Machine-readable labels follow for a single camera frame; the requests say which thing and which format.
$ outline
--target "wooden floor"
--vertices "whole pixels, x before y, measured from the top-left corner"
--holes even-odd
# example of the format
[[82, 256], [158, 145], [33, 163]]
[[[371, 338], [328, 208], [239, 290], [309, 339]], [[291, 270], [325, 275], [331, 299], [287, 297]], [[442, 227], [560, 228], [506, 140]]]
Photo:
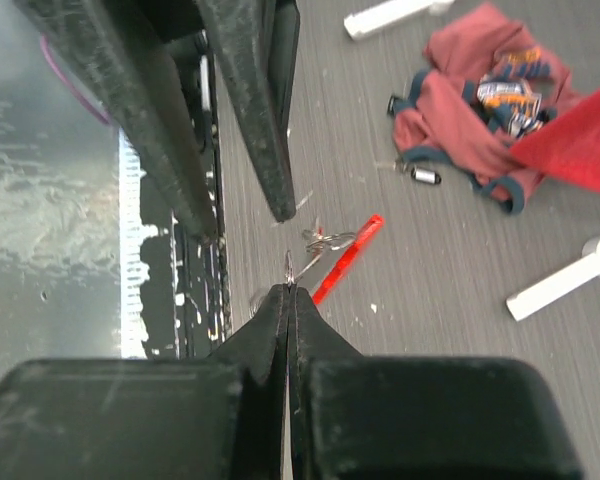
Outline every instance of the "wooden floor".
[[[377, 0], [299, 3], [289, 144], [297, 199], [307, 200], [293, 221], [272, 226], [220, 93], [235, 328], [249, 318], [251, 294], [283, 279], [284, 251], [303, 258], [300, 232], [315, 215], [328, 232], [341, 232], [379, 213], [384, 231], [323, 304], [324, 318], [366, 354], [531, 363], [555, 392], [588, 478], [600, 479], [600, 281], [522, 323], [504, 307], [508, 295], [578, 258], [600, 234], [600, 196], [549, 181], [520, 216], [507, 217], [451, 169], [440, 168], [443, 183], [432, 188], [374, 167], [396, 156], [385, 114], [390, 94], [425, 65], [429, 35], [479, 2], [458, 0], [443, 17], [420, 16], [361, 43], [347, 38], [342, 21]], [[573, 68], [577, 88], [600, 86], [600, 0], [494, 3]]]

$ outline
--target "red stick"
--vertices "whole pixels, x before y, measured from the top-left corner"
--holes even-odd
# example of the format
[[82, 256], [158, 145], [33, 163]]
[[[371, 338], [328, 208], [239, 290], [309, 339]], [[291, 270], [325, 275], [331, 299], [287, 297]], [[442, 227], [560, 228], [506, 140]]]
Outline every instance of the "red stick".
[[331, 293], [338, 282], [342, 280], [348, 273], [349, 269], [360, 256], [363, 250], [369, 245], [376, 233], [384, 226], [384, 218], [374, 214], [364, 224], [358, 232], [356, 240], [344, 252], [342, 257], [337, 261], [335, 267], [329, 272], [322, 284], [313, 294], [313, 303], [320, 305], [322, 301]]

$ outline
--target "reflective surface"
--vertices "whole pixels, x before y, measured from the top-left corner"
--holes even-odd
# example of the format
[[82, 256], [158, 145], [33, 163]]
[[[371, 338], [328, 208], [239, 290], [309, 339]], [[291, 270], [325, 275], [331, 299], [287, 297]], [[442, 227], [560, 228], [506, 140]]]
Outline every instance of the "reflective surface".
[[0, 2], [0, 377], [29, 358], [119, 355], [117, 145]]

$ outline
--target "white plastic object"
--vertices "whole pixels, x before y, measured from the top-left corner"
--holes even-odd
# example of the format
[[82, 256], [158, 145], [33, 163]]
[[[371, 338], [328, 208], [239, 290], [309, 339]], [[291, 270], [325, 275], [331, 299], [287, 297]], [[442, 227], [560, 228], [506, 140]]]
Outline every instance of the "white plastic object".
[[583, 257], [550, 277], [507, 299], [507, 307], [516, 321], [555, 302], [580, 285], [600, 277], [600, 237], [589, 240]]
[[455, 0], [389, 0], [344, 19], [344, 28], [354, 40], [362, 40], [424, 10], [432, 15], [446, 12]]

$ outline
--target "cloth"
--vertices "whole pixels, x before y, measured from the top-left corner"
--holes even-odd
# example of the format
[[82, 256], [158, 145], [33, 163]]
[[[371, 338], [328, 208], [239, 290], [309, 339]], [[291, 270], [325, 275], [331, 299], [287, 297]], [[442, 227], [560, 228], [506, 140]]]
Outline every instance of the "cloth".
[[522, 164], [600, 193], [600, 90], [511, 147]]
[[424, 56], [433, 68], [392, 106], [403, 160], [453, 164], [505, 211], [521, 212], [544, 175], [509, 147], [578, 103], [570, 70], [488, 2], [435, 32]]

